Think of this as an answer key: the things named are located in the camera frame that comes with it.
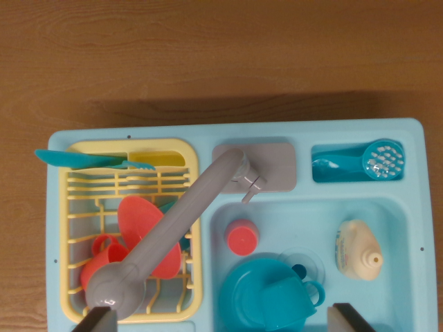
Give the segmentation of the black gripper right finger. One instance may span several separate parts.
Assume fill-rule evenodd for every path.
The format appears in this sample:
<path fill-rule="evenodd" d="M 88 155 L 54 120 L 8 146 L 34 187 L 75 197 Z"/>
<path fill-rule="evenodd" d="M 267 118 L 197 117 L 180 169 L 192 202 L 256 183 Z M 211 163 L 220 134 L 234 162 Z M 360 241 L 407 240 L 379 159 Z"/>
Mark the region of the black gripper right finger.
<path fill-rule="evenodd" d="M 328 332 L 375 332 L 349 303 L 335 303 L 327 308 Z"/>

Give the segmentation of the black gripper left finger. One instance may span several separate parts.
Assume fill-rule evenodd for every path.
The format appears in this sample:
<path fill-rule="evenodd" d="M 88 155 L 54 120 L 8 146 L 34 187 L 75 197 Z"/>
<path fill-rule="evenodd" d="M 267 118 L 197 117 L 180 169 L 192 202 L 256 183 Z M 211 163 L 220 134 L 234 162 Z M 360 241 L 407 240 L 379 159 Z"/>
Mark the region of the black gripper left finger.
<path fill-rule="evenodd" d="M 117 332 L 118 322 L 115 310 L 108 306 L 95 307 L 72 330 L 72 332 Z"/>

